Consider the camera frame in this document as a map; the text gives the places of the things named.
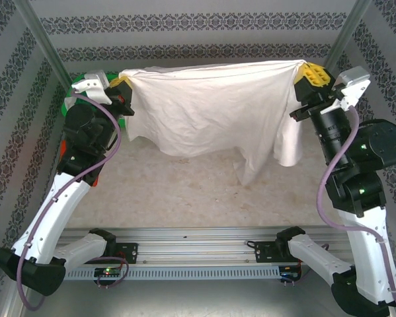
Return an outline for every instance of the white sheet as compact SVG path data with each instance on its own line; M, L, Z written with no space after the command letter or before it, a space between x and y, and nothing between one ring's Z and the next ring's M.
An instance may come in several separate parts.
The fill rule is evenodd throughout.
M146 137L179 157L238 147L244 160L235 169L243 185L257 177L272 151L281 165L295 165L301 131L289 113L300 107L293 80L304 62L122 71L136 112L126 118L129 138Z

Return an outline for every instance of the red object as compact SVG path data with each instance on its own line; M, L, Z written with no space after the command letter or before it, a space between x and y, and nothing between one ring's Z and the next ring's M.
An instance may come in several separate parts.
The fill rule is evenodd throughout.
M67 150L67 145L66 145L66 143L65 143L65 140L63 140L63 141L61 142L61 151L59 152L59 160L62 159L62 157L63 157L63 155L64 155L64 153L65 153L65 150Z
M126 259L126 255L123 252L121 252L121 251L117 252L116 256L119 256L120 258ZM118 269L122 269L122 267L123 267L123 262L121 262L121 264L118 267Z

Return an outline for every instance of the decorative wall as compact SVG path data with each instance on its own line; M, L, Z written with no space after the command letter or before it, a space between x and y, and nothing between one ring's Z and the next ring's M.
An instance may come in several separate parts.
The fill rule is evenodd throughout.
M396 0L375 0L337 63L342 71L361 65L372 83L358 105L361 119L396 124ZM396 166L379 172L387 198L387 224L396 263Z
M73 75L267 59L322 63L355 0L33 0Z
M10 0L0 0L0 246L36 214L61 139L65 92ZM7 278L0 269L0 293Z

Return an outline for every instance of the purple cable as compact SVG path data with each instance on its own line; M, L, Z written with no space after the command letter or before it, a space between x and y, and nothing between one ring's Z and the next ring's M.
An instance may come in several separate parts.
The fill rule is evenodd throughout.
M22 283L21 283L21 270L22 270L22 267L23 267L24 258L26 257L28 249L29 249L28 245L30 245L32 243L33 238L34 238L34 234L38 230L38 228L40 226L40 223L44 219L46 213L48 212L48 210L50 209L50 207L54 203L54 200L56 200L70 185L72 185L72 183L76 182L77 180L79 180L82 177L84 177L84 175L92 172L93 170L97 169L98 167L100 167L103 164L105 164L106 162L108 162L116 154L116 152L118 151L118 149L120 148L120 145L121 145L121 129L118 126L117 121L114 119L112 114L107 109L105 109L103 106L101 106L98 102L96 102L96 101L94 101L94 100L92 100L92 99L90 99L90 98L88 98L86 96L83 96L82 94L71 94L71 96L75 97L75 98L78 98L78 99L81 99L81 100L84 100L84 101L92 104L93 106L97 107L100 111L102 111L105 114L105 116L107 116L110 119L110 121L112 122L112 124L115 127L115 130L117 132L117 142L116 142L115 148L110 152L110 154L106 158L104 158L102 161L96 163L95 165L89 167L88 169L86 169L85 171L83 171L82 173L80 173L79 175L77 175L76 177L71 179L70 181L68 181L63 187L61 187L61 189L53 197L55 199L49 200L49 202L46 204L44 210L39 215L38 220L35 222L35 224L34 224L34 226L32 228L32 231L30 232L30 234L29 234L29 236L27 238L26 244L24 245L23 251L21 252L21 255L20 255L19 264L17 266L17 278L16 278L16 280L17 280L17 289L19 291L19 295L20 295L21 301L23 302L23 304L25 305L25 307L27 309L33 310L33 311L38 310L42 306L42 304L44 303L45 297L43 297L41 299L41 301L39 302L39 304L37 306L32 306L28 302L28 300L26 298L26 295L25 295L25 293L23 291L23 287L22 287ZM117 260L118 261L127 262L125 259L122 259L122 258L117 258Z
M396 285L395 285L395 281L393 279L393 274L391 271L391 266L390 266L390 261L389 261L389 254L387 253L387 248L385 247L385 243L384 243L384 239L383 237L378 234L376 231L370 229L370 228L366 228L366 227L346 227L343 225L339 225L337 223L334 223L333 221L331 221L325 214L325 211L323 209L323 191L324 191L324 187L325 184L327 183L327 179L329 178L329 176L331 175L333 169L335 168L337 162L340 160L340 158L345 154L345 152L348 150L349 146L352 144L353 140L355 139L355 136L358 132L359 129L359 116L358 116L358 112L356 111L356 109L351 106L349 107L349 111L352 114L353 117L353 121L352 122L352 131L350 132L350 135L348 137L348 139L346 140L346 142L344 142L342 148L340 149L340 151L335 155L335 157L333 158L333 160L331 160L330 164L328 165L327 169L324 172L323 177L321 178L319 187L318 187L318 192L317 192L317 210L318 210L318 214L320 216L320 218L327 223L330 227L336 228L338 230L345 230L345 231L365 231L368 232L372 235L375 236L375 238L377 239L380 248L381 248L381 253L383 254L383 260L384 260L384 266L385 266L385 272L387 274L387 279L389 281L390 284L390 290L391 290L391 294L393 296L393 300L396 302Z

